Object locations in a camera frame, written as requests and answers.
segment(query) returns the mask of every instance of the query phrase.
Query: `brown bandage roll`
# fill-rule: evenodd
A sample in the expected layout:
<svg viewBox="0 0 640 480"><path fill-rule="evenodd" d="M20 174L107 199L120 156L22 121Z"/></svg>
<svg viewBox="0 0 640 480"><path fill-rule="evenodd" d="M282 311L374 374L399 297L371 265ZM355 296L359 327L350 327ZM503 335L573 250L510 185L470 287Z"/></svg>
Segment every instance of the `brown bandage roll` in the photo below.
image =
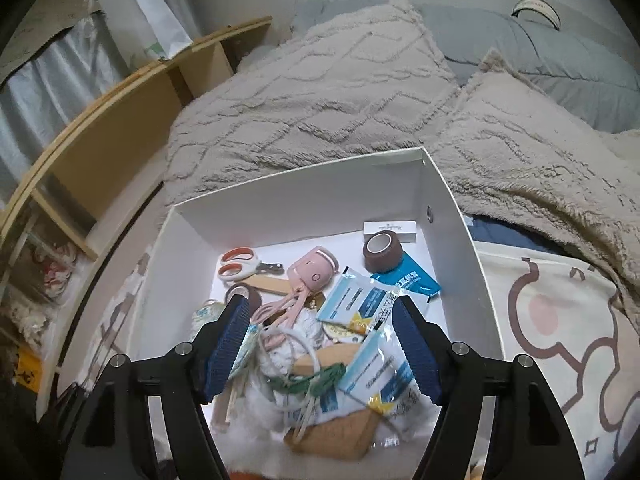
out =
<svg viewBox="0 0 640 480"><path fill-rule="evenodd" d="M369 272L389 272L402 261L402 245L393 231L379 231L362 247L364 266Z"/></svg>
<svg viewBox="0 0 640 480"><path fill-rule="evenodd" d="M225 304L235 295L240 294L249 300L249 311L253 314L262 305L262 296L251 285L240 282L228 288L225 294Z"/></svg>

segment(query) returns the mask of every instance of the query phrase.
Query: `metal screw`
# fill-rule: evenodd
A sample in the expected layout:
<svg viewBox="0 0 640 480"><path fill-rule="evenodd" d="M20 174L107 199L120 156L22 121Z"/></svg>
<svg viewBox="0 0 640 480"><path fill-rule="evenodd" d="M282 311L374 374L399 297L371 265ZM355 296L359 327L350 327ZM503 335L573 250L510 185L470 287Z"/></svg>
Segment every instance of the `metal screw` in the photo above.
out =
<svg viewBox="0 0 640 480"><path fill-rule="evenodd" d="M109 364L114 368L120 368L126 362L127 362L127 356L124 354L117 354L117 355L114 355L111 359L109 359Z"/></svg>
<svg viewBox="0 0 640 480"><path fill-rule="evenodd" d="M469 347L460 342L453 343L453 345L451 345L451 349L453 350L454 354L458 355L466 355L469 353Z"/></svg>
<svg viewBox="0 0 640 480"><path fill-rule="evenodd" d="M193 350L193 345L189 342L178 343L175 346L175 353L177 353L178 355L187 355L191 352L191 350Z"/></svg>
<svg viewBox="0 0 640 480"><path fill-rule="evenodd" d="M526 354L519 355L518 362L520 366L524 366L525 368L531 368L533 366L533 359Z"/></svg>

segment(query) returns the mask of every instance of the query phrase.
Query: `paper bag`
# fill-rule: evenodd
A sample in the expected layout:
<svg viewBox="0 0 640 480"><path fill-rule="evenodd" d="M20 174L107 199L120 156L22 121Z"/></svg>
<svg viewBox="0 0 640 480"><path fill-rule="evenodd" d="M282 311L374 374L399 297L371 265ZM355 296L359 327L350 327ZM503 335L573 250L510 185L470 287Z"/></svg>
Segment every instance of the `paper bag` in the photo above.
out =
<svg viewBox="0 0 640 480"><path fill-rule="evenodd" d="M192 39L164 0L90 0L100 9L128 67L133 71L154 59L171 59Z"/></svg>

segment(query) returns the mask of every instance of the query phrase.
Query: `green strap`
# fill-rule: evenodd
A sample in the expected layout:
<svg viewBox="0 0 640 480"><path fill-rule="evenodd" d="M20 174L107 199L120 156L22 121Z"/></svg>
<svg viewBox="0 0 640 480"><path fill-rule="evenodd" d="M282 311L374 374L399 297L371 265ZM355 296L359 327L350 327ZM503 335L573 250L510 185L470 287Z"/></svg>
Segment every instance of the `green strap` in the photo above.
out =
<svg viewBox="0 0 640 480"><path fill-rule="evenodd" d="M309 377L288 379L282 377L272 377L267 379L267 384L283 394L306 394L309 391L313 397L321 397L332 386L335 386L343 377L347 367L342 363L321 368L319 372Z"/></svg>

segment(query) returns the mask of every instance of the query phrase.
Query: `silver curtain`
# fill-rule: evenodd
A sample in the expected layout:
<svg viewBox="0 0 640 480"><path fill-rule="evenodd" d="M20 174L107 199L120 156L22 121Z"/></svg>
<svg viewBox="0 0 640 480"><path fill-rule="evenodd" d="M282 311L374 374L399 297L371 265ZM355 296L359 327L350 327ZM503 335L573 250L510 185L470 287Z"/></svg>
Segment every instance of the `silver curtain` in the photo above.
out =
<svg viewBox="0 0 640 480"><path fill-rule="evenodd" d="M192 38L191 0L165 0ZM21 66L0 89L0 207L43 150L87 105L129 75L103 17L91 14Z"/></svg>

